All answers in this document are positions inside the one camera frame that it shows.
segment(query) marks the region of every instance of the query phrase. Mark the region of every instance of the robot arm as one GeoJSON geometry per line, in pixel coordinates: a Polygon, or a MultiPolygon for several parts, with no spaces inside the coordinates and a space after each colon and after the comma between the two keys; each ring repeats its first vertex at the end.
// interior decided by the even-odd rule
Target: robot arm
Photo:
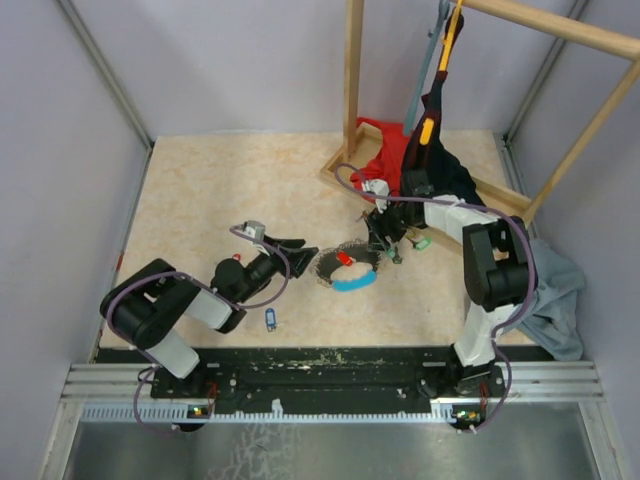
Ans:
{"type": "Polygon", "coordinates": [[[148,352],[174,377],[189,376],[200,359],[198,354],[173,329],[182,315],[199,320],[220,333],[232,331],[246,315],[238,304],[246,302],[269,285],[276,273],[287,273],[284,261],[272,255],[262,244],[280,250],[289,262],[289,278],[298,278],[318,253],[315,247],[303,248],[304,240],[282,240],[265,235],[265,226],[249,221],[242,233],[256,242],[259,254],[246,267],[234,258],[221,261],[211,280],[211,288],[202,288],[190,279],[165,276],[145,282],[153,276],[175,272],[162,259],[156,259],[109,292],[100,304],[107,317],[111,303],[125,289],[128,293],[115,306],[112,325],[116,334],[139,350],[148,352]]]}
{"type": "MultiPolygon", "coordinates": [[[[524,246],[505,220],[478,210],[457,208],[455,203],[462,200],[454,195],[434,196],[426,172],[408,171],[402,180],[402,196],[423,196],[453,204],[376,200],[376,209],[365,217],[370,248],[394,249],[407,228],[426,225],[443,231],[463,246],[464,281],[471,304],[462,334],[452,345],[446,375],[432,382],[428,393],[439,396],[449,389],[470,391],[493,369],[494,328],[506,321],[526,296],[529,268],[524,246]],[[496,259],[494,252],[501,252],[503,258],[496,259]]],[[[363,189],[374,193],[388,190],[383,183],[386,182],[369,181],[363,189]]],[[[520,218],[512,219],[526,231],[520,218]]]]}

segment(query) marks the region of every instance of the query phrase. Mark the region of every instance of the metal corner post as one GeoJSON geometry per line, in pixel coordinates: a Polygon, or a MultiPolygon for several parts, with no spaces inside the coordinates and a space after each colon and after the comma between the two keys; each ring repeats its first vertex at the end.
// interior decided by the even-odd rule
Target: metal corner post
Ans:
{"type": "Polygon", "coordinates": [[[87,53],[89,60],[96,68],[96,71],[118,106],[118,109],[122,115],[124,115],[131,128],[136,132],[136,135],[145,148],[150,150],[153,148],[154,141],[151,138],[148,129],[145,127],[139,112],[136,110],[133,102],[127,95],[126,90],[118,82],[113,69],[102,54],[98,44],[91,35],[91,32],[89,32],[80,12],[78,12],[78,9],[73,4],[72,0],[54,1],[69,23],[70,28],[76,34],[76,37],[87,53]]]}

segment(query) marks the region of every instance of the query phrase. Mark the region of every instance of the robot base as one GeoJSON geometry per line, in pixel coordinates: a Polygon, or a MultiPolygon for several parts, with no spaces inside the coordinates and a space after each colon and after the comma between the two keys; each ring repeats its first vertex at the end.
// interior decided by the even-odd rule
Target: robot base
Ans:
{"type": "Polygon", "coordinates": [[[452,345],[445,365],[425,369],[418,388],[423,395],[433,399],[443,396],[477,398],[482,395],[483,385],[487,397],[501,397],[505,390],[502,369],[495,362],[465,367],[452,345]]]}

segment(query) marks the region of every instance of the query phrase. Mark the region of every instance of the white wall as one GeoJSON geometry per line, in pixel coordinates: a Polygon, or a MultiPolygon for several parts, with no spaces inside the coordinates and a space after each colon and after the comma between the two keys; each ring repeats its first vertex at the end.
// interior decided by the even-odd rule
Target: white wall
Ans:
{"type": "Polygon", "coordinates": [[[145,152],[51,0],[0,15],[0,478],[35,478],[145,152]]]}
{"type": "MultiPolygon", "coordinates": [[[[640,4],[594,1],[584,21],[640,36],[640,4]]],[[[539,190],[627,65],[575,45],[561,56],[515,145],[530,193],[539,190]]],[[[585,271],[578,328],[630,453],[640,444],[639,124],[636,84],[536,218],[543,237],[585,271]]],[[[640,478],[640,459],[634,455],[630,460],[640,478]]]]}
{"type": "MultiPolygon", "coordinates": [[[[340,130],[345,1],[75,0],[152,136],[340,130]]],[[[525,3],[565,14],[573,2],[525,3]]],[[[404,120],[437,4],[365,1],[361,115],[404,120]]],[[[445,126],[504,132],[552,38],[465,15],[445,126]]]]}

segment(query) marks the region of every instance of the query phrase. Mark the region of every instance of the speckled floor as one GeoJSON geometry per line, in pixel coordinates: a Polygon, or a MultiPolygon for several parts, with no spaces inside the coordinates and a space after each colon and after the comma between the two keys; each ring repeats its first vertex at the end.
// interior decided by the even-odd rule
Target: speckled floor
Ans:
{"type": "MultiPolygon", "coordinates": [[[[488,131],[443,132],[445,145],[478,177],[504,184],[488,131]]],[[[242,134],[161,137],[121,268],[125,279],[161,257],[205,283],[220,260],[256,251],[228,229],[248,219],[267,234],[305,238],[321,250],[366,238],[357,219],[362,205],[318,179],[341,134],[242,134]]],[[[310,272],[293,280],[272,307],[278,328],[267,332],[264,309],[251,310],[231,333],[209,330],[189,318],[176,329],[196,347],[447,345],[459,335],[465,314],[462,258],[432,243],[422,252],[402,242],[404,263],[383,265],[376,282],[337,293],[310,272]]],[[[277,278],[251,303],[281,285],[277,278]]],[[[511,332],[501,343],[531,343],[511,332]]],[[[125,346],[105,331],[102,347],[125,346]]]]}

